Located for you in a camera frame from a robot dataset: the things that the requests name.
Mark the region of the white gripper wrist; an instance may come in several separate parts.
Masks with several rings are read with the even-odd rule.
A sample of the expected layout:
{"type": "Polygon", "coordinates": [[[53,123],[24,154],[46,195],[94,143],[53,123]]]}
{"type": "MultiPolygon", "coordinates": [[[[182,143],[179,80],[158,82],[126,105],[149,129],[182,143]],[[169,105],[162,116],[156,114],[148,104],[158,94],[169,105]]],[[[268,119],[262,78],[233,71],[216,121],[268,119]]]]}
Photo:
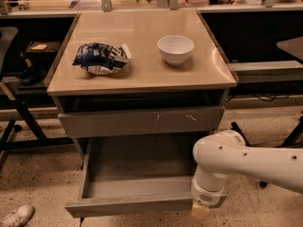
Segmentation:
{"type": "Polygon", "coordinates": [[[196,200],[192,203],[192,216],[203,219],[209,214],[209,207],[220,207],[223,204],[227,179],[227,174],[211,173],[197,166],[191,182],[191,194],[196,200]]]}

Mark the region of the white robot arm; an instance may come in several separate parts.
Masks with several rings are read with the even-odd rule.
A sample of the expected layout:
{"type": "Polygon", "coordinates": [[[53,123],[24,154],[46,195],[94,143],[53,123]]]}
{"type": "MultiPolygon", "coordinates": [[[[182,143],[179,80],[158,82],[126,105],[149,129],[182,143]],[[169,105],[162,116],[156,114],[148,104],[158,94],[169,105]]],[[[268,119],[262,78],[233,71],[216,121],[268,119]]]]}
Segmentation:
{"type": "Polygon", "coordinates": [[[197,164],[192,183],[192,216],[202,219],[220,204],[225,182],[232,173],[303,192],[303,148],[248,147],[234,130],[198,140],[192,150],[197,164]]]}

